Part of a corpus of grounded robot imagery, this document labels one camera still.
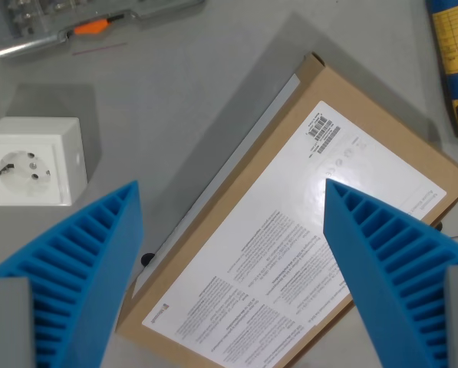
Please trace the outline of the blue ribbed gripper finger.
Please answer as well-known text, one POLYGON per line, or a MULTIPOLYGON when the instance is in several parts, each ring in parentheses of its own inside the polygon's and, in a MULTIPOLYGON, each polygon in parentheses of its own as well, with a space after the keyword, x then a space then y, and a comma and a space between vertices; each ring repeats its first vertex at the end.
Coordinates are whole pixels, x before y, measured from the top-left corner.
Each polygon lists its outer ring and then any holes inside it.
POLYGON ((444 280, 458 243, 333 179, 324 235, 384 367, 447 367, 444 280))
POLYGON ((136 181, 56 224, 0 264, 31 286, 38 367, 99 367, 143 241, 136 181))

